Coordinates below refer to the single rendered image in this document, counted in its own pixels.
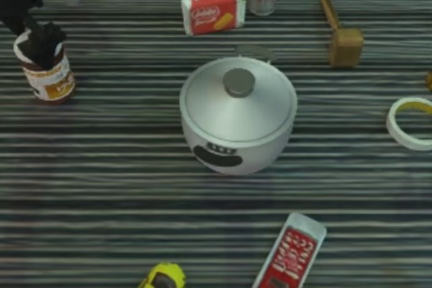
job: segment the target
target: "striped surface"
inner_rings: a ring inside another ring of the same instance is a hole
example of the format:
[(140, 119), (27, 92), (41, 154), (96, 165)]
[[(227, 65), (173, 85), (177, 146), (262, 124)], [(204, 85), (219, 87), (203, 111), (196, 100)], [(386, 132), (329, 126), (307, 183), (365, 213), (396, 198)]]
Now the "striped surface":
[[(328, 68), (318, 0), (279, 0), (243, 29), (188, 38), (178, 0), (48, 0), (78, 91), (36, 104), (0, 29), (0, 287), (135, 287), (163, 260), (189, 287), (249, 287), (287, 215), (329, 235), (306, 287), (430, 287), (432, 154), (387, 134), (401, 96), (430, 98), (432, 0), (333, 0), (362, 28), (356, 69)], [(299, 96), (290, 145), (267, 170), (224, 177), (182, 137), (190, 72), (238, 44), (273, 50)], [(431, 119), (403, 114), (415, 135)]]

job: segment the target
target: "pot lid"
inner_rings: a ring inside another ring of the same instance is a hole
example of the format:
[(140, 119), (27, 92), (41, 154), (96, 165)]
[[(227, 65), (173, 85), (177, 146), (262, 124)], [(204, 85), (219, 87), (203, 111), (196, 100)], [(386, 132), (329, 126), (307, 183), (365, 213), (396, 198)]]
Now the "pot lid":
[(212, 61), (186, 81), (182, 115), (192, 129), (230, 142), (265, 138), (292, 122), (296, 94), (275, 67), (247, 57)]

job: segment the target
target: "red and white box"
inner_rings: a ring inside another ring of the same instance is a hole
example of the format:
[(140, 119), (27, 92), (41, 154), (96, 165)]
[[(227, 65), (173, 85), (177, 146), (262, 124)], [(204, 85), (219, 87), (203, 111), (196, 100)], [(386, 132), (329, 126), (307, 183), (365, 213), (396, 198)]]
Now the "red and white box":
[(187, 35), (230, 30), (244, 25), (246, 0), (182, 0)]
[(252, 288), (302, 288), (326, 234), (324, 225), (293, 212)]

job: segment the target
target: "metal pot with lid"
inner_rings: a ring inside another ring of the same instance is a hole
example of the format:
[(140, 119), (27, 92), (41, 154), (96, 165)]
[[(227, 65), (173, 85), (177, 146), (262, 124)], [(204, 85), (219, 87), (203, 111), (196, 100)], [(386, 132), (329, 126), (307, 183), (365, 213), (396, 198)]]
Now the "metal pot with lid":
[[(228, 175), (268, 167), (288, 143), (297, 111), (296, 91), (271, 65), (272, 52), (252, 45), (237, 52), (198, 68), (180, 93), (189, 147), (204, 165)], [(246, 53), (263, 55), (267, 62)]]

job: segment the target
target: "lid knob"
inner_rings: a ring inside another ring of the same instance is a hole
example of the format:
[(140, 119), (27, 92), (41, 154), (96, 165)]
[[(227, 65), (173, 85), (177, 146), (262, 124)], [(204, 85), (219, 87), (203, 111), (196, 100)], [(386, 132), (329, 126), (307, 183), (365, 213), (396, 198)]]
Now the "lid knob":
[(235, 98), (249, 96), (255, 85), (255, 77), (246, 69), (232, 69), (223, 76), (223, 86), (226, 92)]

